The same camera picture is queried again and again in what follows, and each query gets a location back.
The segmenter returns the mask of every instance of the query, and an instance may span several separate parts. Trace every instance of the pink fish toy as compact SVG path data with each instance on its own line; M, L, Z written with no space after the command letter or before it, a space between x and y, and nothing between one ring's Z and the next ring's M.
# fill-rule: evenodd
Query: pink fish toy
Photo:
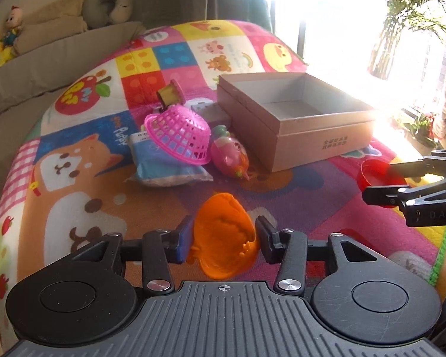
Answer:
M231 136L226 126L219 125L212 129L210 155L214 165L225 176L249 180L247 171L250 162L246 149Z

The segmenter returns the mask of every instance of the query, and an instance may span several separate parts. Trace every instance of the blue wipes package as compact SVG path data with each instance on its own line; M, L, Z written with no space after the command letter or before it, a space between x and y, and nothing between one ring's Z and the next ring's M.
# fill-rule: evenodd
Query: blue wipes package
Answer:
M213 181L201 166L189 165L160 149L146 131L132 134L129 146L137 167L135 180L148 187L173 187L195 181Z

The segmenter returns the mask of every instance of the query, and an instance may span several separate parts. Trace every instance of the red bowl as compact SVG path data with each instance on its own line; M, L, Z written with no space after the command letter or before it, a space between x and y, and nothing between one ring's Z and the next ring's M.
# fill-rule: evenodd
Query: red bowl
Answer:
M357 185L360 191L366 187L378 187L383 185L407 185L405 178L390 169L390 164L377 159L368 159L360 165L357 175ZM394 208L395 206L383 205L384 208Z

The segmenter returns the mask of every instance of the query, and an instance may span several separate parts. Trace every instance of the cartoon blanket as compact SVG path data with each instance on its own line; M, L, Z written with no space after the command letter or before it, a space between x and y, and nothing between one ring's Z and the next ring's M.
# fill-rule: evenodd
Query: cartoon blanket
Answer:
M397 160L377 141L361 151L276 173L250 154L249 181L224 177L210 164L211 183L144 188L127 145L157 105L156 90L176 79L190 101L213 101L220 73L305 71L274 35L243 22L202 21L149 31L74 83L46 111L20 148L0 201L0 334L16 338L5 313L7 293L40 268L108 232L139 238L174 229L215 192L233 194L253 219L326 239L340 231L418 274L446 295L446 227L407 228L394 210L363 203L355 181L362 160ZM205 279L196 265L172 266L182 279ZM141 264L126 278L139 285ZM263 262L239 278L272 283ZM314 283L323 277L310 264Z

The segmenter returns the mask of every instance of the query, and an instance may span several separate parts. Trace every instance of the open box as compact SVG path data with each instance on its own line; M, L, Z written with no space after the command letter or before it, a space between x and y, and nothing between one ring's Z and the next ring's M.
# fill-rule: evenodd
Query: open box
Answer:
M223 74L217 100L238 138L271 172L364 148L376 115L308 73Z

